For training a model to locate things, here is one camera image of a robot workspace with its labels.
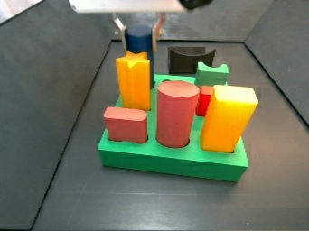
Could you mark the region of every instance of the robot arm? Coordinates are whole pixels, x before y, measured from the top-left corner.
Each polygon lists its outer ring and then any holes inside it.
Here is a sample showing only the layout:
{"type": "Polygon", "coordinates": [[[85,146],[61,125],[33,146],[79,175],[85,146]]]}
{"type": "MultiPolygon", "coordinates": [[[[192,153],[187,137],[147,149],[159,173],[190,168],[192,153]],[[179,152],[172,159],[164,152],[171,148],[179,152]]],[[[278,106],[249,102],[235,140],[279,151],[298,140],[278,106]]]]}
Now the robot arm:
{"type": "Polygon", "coordinates": [[[118,34],[127,50],[126,25],[120,22],[116,13],[151,13],[156,12],[158,22],[152,27],[152,47],[156,50],[156,40],[163,34],[166,13],[184,13],[211,0],[68,0],[72,9],[80,14],[112,13],[112,22],[118,28],[118,34]]]}

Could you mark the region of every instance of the yellow block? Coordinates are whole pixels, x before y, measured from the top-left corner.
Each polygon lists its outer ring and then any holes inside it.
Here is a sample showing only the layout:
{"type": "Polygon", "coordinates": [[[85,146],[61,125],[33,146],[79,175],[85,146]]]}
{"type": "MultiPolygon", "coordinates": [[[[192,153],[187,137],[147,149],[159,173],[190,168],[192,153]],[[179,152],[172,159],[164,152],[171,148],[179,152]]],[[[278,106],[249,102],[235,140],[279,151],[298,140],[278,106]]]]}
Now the yellow block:
{"type": "Polygon", "coordinates": [[[233,153],[258,105],[251,88],[214,85],[200,133],[200,148],[233,153]]]}
{"type": "Polygon", "coordinates": [[[150,61],[147,60],[147,53],[126,52],[126,57],[116,59],[116,65],[123,107],[150,111],[150,61]]]}

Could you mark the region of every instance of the green board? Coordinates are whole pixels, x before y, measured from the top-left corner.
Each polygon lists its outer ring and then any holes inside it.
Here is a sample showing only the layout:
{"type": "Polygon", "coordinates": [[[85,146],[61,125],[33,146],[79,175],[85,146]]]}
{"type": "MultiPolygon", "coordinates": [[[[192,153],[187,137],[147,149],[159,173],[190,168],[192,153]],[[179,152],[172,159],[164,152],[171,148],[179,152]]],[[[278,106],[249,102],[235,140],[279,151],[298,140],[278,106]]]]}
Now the green board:
{"type": "Polygon", "coordinates": [[[154,171],[215,180],[238,181],[249,162],[242,139],[234,153],[207,152],[199,146],[199,133],[203,117],[195,116],[191,125],[190,143],[186,147],[172,149],[155,140],[156,127],[156,86],[164,80],[183,80],[194,83],[194,78],[155,75],[155,88],[151,92],[151,111],[147,112],[148,141],[144,144],[112,142],[104,131],[97,146],[103,165],[139,171],[154,171]]]}

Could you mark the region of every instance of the pink block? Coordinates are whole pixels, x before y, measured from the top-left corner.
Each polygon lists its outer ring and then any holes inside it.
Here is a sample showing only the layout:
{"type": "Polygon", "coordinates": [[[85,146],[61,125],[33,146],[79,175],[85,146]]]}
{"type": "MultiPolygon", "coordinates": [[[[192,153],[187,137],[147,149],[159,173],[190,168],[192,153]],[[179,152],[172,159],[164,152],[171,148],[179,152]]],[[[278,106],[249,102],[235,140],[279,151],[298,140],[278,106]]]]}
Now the pink block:
{"type": "Polygon", "coordinates": [[[190,141],[198,96],[199,88],[184,81],[158,86],[156,141],[168,148],[184,147],[190,141]]]}
{"type": "Polygon", "coordinates": [[[147,113],[139,109],[108,107],[104,111],[106,129],[111,141],[147,141],[147,113]]]}

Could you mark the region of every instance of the yellow rectangular block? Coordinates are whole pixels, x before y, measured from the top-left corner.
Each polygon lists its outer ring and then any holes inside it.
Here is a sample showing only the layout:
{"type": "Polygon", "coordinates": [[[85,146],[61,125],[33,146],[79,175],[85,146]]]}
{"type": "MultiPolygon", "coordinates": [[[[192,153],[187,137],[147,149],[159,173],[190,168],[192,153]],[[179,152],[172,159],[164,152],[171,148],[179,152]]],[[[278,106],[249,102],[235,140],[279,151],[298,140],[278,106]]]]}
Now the yellow rectangular block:
{"type": "Polygon", "coordinates": [[[251,88],[214,85],[200,132],[203,150],[233,153],[257,105],[251,88]]]}

